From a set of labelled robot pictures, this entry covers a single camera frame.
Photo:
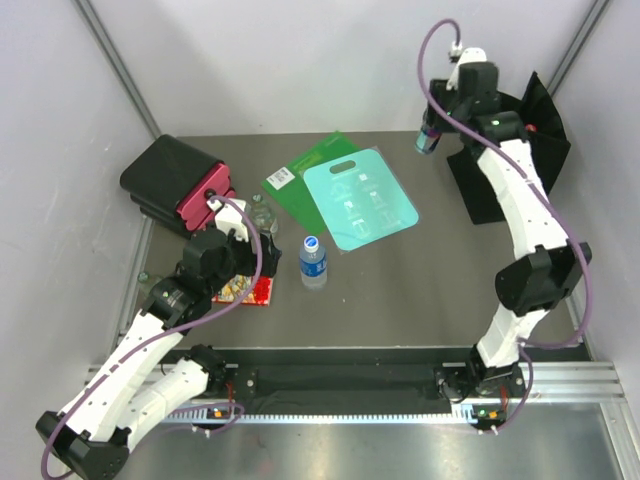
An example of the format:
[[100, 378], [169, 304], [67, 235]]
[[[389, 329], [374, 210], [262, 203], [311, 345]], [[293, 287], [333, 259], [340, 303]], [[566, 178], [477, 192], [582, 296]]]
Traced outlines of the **red bull can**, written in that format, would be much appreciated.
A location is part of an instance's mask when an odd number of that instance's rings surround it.
[[438, 129], [423, 126], [416, 138], [415, 148], [420, 154], [430, 155], [437, 148], [440, 138], [441, 132]]

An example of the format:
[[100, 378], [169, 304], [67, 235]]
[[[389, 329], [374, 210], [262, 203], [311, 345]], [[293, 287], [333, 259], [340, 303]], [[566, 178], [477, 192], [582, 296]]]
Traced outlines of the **clear water bottle blue cap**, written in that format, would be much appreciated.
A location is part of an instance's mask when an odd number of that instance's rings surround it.
[[327, 282], [326, 248], [316, 236], [307, 236], [299, 251], [302, 283], [310, 290], [320, 290]]

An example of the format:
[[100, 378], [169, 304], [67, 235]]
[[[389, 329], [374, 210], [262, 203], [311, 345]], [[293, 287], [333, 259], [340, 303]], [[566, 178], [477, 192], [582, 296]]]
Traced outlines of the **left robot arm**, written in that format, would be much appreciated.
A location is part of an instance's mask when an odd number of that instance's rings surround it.
[[36, 423], [45, 443], [41, 475], [55, 456], [82, 479], [112, 479], [141, 440], [182, 404], [200, 395], [223, 398], [234, 412], [226, 362], [210, 346], [196, 345], [151, 386], [143, 383], [193, 328], [239, 305], [211, 310], [214, 297], [236, 276], [252, 284], [275, 276], [280, 250], [269, 234], [239, 240], [233, 231], [209, 227], [184, 246], [174, 272], [158, 281], [129, 331], [83, 390], [59, 411]]

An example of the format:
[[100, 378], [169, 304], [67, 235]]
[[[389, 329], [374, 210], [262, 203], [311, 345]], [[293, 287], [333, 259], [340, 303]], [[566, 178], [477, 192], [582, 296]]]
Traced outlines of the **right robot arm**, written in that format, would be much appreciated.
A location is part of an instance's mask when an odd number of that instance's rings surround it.
[[514, 385], [521, 343], [573, 292], [592, 258], [587, 243], [575, 255], [545, 206], [571, 148], [551, 96], [536, 74], [521, 99], [500, 92], [498, 77], [487, 60], [459, 59], [449, 79], [432, 80], [416, 142], [430, 153], [455, 132], [452, 120], [469, 128], [459, 135], [462, 149], [447, 159], [449, 169], [472, 223], [505, 222], [513, 244], [513, 262], [495, 276], [499, 304], [487, 332], [463, 371], [437, 374], [440, 393], [451, 402]]

